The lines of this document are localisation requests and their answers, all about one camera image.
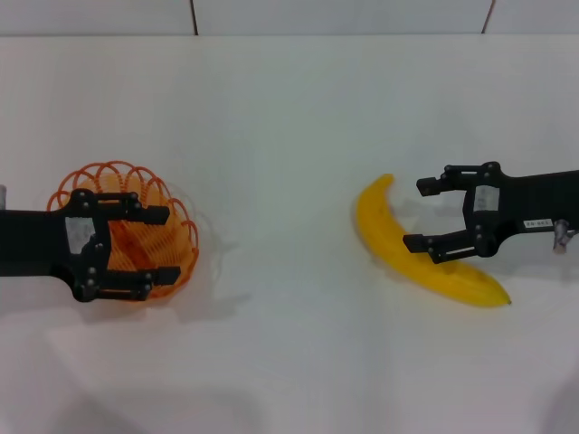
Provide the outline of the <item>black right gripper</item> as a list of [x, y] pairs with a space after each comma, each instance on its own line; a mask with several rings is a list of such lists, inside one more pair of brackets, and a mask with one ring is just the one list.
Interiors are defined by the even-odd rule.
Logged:
[[508, 238], [550, 232], [553, 250], [563, 254], [578, 235], [578, 173], [576, 171], [512, 177], [498, 162], [446, 165], [442, 174], [419, 179], [421, 196], [465, 191], [466, 230], [443, 235], [405, 234], [412, 253], [428, 254], [434, 264], [473, 256], [489, 258]]

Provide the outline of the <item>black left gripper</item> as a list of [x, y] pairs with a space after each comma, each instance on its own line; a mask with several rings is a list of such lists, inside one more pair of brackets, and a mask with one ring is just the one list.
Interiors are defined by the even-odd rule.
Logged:
[[155, 286], [174, 285], [181, 269], [107, 270], [108, 220], [165, 225], [169, 215], [137, 193], [74, 192], [59, 210], [2, 210], [1, 275], [58, 278], [79, 302], [146, 301]]

